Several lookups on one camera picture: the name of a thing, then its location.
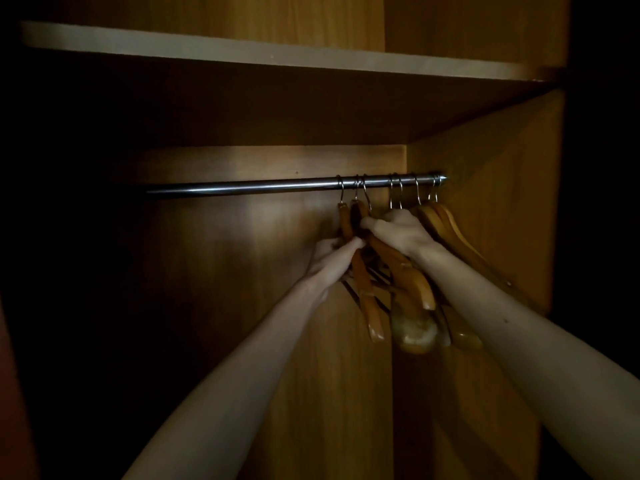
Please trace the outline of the wooden wardrobe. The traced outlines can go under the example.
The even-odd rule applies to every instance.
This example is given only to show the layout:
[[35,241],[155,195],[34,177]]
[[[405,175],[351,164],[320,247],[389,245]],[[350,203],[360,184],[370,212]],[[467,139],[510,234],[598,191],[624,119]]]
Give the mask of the wooden wardrobe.
[[[56,118],[21,21],[560,69],[407,144],[108,147]],[[145,185],[440,173],[463,236],[637,370],[640,0],[0,0],[0,480],[119,480],[339,229],[338,191]]]

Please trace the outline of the metal clothes rod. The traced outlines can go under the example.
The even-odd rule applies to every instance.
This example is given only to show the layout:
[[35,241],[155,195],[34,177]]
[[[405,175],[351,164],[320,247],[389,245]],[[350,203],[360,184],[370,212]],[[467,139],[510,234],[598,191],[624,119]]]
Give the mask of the metal clothes rod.
[[145,185],[137,191],[148,198],[208,198],[271,193],[302,193],[313,191],[356,191],[370,188],[391,188],[408,185],[444,185],[448,177],[440,173],[409,173],[388,175],[355,175],[272,180],[238,180],[186,184]]

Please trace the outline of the person's right forearm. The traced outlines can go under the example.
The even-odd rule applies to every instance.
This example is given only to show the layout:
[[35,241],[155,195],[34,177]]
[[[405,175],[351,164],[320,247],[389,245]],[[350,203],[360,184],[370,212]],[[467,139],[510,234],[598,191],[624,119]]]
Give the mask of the person's right forearm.
[[594,480],[640,480],[640,379],[433,241],[408,254],[478,334],[544,427]]

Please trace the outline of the wooden wardrobe shelf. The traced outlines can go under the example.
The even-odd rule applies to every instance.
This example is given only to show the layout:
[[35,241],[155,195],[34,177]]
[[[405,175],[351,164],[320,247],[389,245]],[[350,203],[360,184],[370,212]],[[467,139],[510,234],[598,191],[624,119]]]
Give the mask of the wooden wardrobe shelf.
[[561,70],[21,21],[56,118],[108,147],[407,144],[544,94]]

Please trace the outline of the brown wooden coat hanger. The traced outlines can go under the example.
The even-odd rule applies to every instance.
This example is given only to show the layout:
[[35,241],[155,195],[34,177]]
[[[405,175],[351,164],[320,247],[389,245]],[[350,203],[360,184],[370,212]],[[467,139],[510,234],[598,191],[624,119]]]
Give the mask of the brown wooden coat hanger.
[[373,251],[364,230],[360,228],[362,218],[370,216],[372,211],[372,202],[366,190],[365,176],[355,177],[355,193],[350,203],[344,201],[346,184],[343,177],[337,175],[336,178],[340,186],[340,202],[338,204],[340,233],[345,241],[351,241],[357,237],[364,243],[364,247],[357,249],[351,258],[348,275],[353,284],[346,284],[346,287],[357,301],[371,340],[382,342],[385,339],[382,322],[383,309],[375,295],[374,284],[367,266],[371,261],[370,255]]
[[363,237],[367,245],[379,256],[390,272],[391,282],[400,290],[404,290],[415,304],[421,309],[434,311],[436,299],[426,277],[416,269],[411,261],[398,250],[384,243],[372,234],[371,231],[360,227],[362,218],[369,217],[371,213],[371,201],[366,196],[365,200],[358,198],[358,190],[365,189],[364,179],[356,177],[355,197],[351,202],[351,223],[357,228],[358,235]]

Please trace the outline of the person's left forearm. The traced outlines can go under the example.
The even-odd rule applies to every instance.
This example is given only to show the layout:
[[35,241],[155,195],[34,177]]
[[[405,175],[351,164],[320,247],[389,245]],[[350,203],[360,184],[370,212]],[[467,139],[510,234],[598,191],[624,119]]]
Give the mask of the person's left forearm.
[[122,480],[235,480],[329,287],[320,274],[298,282],[176,407]]

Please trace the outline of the row of wooden hangers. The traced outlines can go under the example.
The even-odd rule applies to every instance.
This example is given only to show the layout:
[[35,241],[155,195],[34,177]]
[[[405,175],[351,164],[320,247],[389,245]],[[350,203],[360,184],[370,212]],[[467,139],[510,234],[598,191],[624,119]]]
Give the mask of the row of wooden hangers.
[[[437,193],[434,191],[434,188],[441,185],[443,176],[438,174],[426,176],[425,183],[430,184],[431,189],[425,203],[420,201],[420,178],[418,175],[411,173],[399,176],[396,179],[400,186],[410,183],[415,184],[418,204],[412,208],[412,214],[420,220],[422,226],[425,227],[436,242],[443,245],[449,252],[524,306],[540,315],[546,314],[544,309],[535,304],[524,292],[518,290],[507,278],[496,271],[489,261],[463,236],[450,209],[443,203],[439,203]],[[446,327],[446,332],[442,336],[443,345],[452,345],[465,351],[482,349],[483,344],[480,338],[439,288],[436,288],[435,295],[438,305],[434,315],[439,321],[444,322]]]

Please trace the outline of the person's left hand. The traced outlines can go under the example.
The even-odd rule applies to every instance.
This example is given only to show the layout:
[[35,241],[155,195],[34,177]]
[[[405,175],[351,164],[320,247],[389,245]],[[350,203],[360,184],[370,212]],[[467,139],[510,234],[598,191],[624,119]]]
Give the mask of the person's left hand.
[[330,262],[313,262],[313,252],[302,282],[306,290],[305,295],[314,305],[318,305],[325,300],[329,289],[347,273],[351,260],[356,252],[350,262],[338,262],[336,260]]

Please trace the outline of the person's right hand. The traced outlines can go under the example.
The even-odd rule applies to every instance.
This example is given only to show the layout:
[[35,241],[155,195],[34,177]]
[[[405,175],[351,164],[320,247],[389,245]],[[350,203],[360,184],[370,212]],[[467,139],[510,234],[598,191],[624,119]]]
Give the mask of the person's right hand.
[[391,209],[377,219],[388,221],[388,235],[374,236],[408,258],[416,260],[437,244],[409,210]]

